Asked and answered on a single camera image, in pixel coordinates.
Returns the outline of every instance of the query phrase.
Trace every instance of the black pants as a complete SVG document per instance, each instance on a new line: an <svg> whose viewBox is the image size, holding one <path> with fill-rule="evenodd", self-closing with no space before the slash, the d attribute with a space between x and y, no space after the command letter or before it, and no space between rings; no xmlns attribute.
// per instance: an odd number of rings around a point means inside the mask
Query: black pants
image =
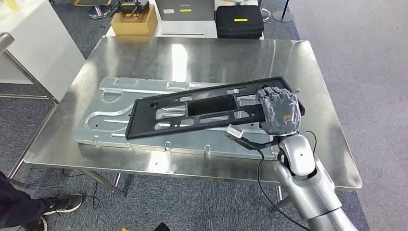
<svg viewBox="0 0 408 231"><path fill-rule="evenodd" d="M52 199L31 199L27 193L15 189L0 172L0 229L38 220L51 206Z"/></svg>

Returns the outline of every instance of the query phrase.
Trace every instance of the clear plastic wrap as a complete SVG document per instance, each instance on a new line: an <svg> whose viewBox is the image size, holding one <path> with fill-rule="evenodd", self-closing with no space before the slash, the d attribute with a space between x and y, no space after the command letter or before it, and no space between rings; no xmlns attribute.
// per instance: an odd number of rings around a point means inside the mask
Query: clear plastic wrap
<svg viewBox="0 0 408 231"><path fill-rule="evenodd" d="M300 109L295 93L287 89L265 87L258 91L266 121L263 130L269 135L282 136L298 131Z"/></svg>

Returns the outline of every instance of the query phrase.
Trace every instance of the silver robotic arm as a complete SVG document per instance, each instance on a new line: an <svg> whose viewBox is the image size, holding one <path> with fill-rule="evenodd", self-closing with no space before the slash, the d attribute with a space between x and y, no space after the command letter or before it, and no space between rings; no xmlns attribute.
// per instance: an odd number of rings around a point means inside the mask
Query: silver robotic arm
<svg viewBox="0 0 408 231"><path fill-rule="evenodd" d="M279 145L281 152L274 170L299 216L312 231L357 231L341 208L329 174L306 137L298 133L301 115L296 94L265 86L258 91L257 100L266 119L261 127L274 137L275 143L250 142L237 136L231 125L227 137L251 150Z"/></svg>

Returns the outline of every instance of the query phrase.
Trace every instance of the stainless steel table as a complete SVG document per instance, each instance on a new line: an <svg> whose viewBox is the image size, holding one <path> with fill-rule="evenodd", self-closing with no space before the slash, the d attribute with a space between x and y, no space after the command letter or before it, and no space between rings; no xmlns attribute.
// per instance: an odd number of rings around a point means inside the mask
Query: stainless steel table
<svg viewBox="0 0 408 231"><path fill-rule="evenodd" d="M360 176L308 41L201 38L129 41L102 37L24 161L82 170L120 195L123 193L115 187L120 174L111 184L94 171L255 182L257 160L84 145L73 140L73 133L104 77L234 83L276 76L284 77L292 89L300 89L299 99L306 108L300 133L309 138L311 145L313 136L305 131L316 134L316 154L336 187L361 188ZM278 184L273 162L264 162L261 179Z"/></svg>

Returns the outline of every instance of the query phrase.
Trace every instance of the mounting hole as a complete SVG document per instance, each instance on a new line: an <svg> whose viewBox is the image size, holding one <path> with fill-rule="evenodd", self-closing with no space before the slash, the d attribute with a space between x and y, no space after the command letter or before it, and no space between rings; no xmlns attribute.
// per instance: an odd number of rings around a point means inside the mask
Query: mounting hole
<svg viewBox="0 0 408 231"><path fill-rule="evenodd" d="M155 108L155 107L157 107L157 105L158 105L157 102L153 102L153 103L151 103L149 106Z"/></svg>

